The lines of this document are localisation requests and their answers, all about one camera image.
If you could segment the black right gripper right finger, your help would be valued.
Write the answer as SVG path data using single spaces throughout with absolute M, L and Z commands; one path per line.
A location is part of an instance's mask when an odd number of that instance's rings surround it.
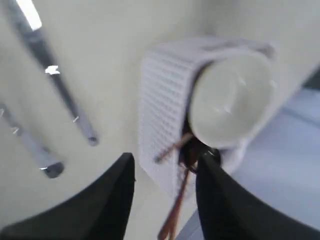
M 320 232 L 275 210 L 204 157 L 196 202 L 206 240 L 318 240 Z

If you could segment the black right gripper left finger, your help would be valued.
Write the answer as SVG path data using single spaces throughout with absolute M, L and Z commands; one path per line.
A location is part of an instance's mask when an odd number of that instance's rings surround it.
M 87 188 L 36 216 L 11 224 L 2 240 L 122 240 L 135 191 L 135 159 L 123 153 Z

